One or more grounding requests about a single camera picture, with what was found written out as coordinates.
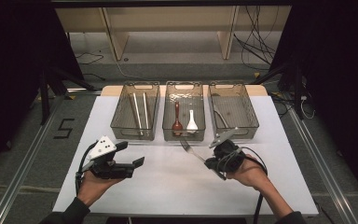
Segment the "metal track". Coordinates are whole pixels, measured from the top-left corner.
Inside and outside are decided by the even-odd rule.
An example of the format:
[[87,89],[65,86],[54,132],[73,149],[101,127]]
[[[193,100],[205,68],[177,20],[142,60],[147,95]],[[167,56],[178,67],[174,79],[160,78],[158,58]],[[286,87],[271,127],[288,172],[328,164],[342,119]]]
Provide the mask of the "metal track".
[[[290,96],[286,93],[284,98],[290,99]],[[300,133],[316,168],[318,169],[319,174],[321,175],[322,181],[329,191],[343,222],[348,224],[358,223],[349,201],[331,173],[326,161],[324,160],[324,156],[320,152],[318,146],[316,146],[316,143],[313,141],[312,135],[304,123],[304,120],[300,120],[294,110],[289,110],[289,114],[295,123],[297,130]]]
[[19,192],[19,189],[28,174],[29,169],[31,168],[34,158],[39,151],[43,141],[45,140],[48,129],[54,119],[57,109],[60,107],[63,101],[63,96],[58,96],[54,99],[53,106],[51,108],[50,116],[43,126],[39,128],[39,131],[34,138],[33,143],[29,147],[27,153],[25,154],[24,159],[21,162],[19,169],[16,174],[13,176],[10,184],[7,187],[5,194],[0,200],[0,223],[3,223],[8,211],[10,210],[11,205],[14,203],[16,196]]

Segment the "transparent gray bin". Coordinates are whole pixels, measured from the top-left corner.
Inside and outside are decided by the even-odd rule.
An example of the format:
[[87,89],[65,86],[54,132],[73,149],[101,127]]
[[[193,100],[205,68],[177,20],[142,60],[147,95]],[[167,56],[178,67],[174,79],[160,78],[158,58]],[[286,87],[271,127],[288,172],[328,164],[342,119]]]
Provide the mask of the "transparent gray bin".
[[254,138],[259,124],[242,81],[212,81],[208,101],[214,134],[238,127],[232,139]]
[[[175,102],[179,102],[179,121],[182,130],[175,130]],[[193,110],[194,121],[198,129],[188,130],[190,121],[189,110]],[[202,141],[205,135],[205,111],[203,101],[203,88],[201,82],[194,81],[168,81],[165,94],[164,118],[162,122],[165,141]]]
[[116,139],[154,140],[159,100],[158,82],[126,82],[110,125]]

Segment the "white desk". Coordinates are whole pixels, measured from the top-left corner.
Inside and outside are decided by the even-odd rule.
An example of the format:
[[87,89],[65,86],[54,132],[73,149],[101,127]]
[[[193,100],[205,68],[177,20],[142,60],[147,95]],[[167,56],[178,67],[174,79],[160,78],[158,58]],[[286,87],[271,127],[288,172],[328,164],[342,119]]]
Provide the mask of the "white desk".
[[[107,135],[115,143],[110,128],[118,96],[99,96],[89,116],[74,160],[65,178],[53,211],[62,212],[76,196],[75,172],[87,147]],[[255,150],[268,167],[268,176],[283,198],[304,216],[316,216],[318,211],[298,168],[274,104],[268,96],[251,96],[260,127],[255,138],[236,143]],[[209,105],[205,96],[206,131],[203,142],[190,145],[204,158],[212,157],[207,146],[213,140]],[[161,97],[159,114],[163,114]],[[91,208],[91,213],[126,217],[245,217],[253,215],[258,192],[237,181],[223,181],[208,170],[179,143],[165,142],[162,116],[158,116],[156,138],[149,142],[133,142],[115,156],[117,162],[132,162],[145,156],[143,166],[133,177],[114,185]],[[260,215],[271,215],[263,202]]]

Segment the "person's right hand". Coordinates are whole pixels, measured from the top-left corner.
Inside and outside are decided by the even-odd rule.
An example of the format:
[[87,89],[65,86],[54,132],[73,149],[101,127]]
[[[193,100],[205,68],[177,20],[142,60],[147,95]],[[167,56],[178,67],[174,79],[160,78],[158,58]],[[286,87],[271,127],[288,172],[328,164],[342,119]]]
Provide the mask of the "person's right hand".
[[[249,154],[246,154],[246,156],[255,159]],[[243,185],[253,187],[256,190],[260,190],[270,184],[269,178],[260,165],[246,159],[243,160],[242,165],[235,173],[227,173],[226,178],[236,179]]]

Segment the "spoon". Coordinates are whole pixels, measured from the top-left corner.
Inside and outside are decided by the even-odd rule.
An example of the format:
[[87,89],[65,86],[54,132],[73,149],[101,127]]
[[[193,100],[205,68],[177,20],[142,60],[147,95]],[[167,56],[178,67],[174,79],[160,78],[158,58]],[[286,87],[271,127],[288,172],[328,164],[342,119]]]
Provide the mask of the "spoon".
[[[183,126],[182,124],[179,122],[179,102],[175,101],[175,123],[172,125],[172,128],[174,130],[182,130]],[[173,132],[174,135],[176,136],[180,136],[181,133],[179,132]]]
[[198,128],[199,127],[197,127],[196,121],[194,121],[193,110],[190,110],[190,121],[187,124],[187,132],[195,133]]

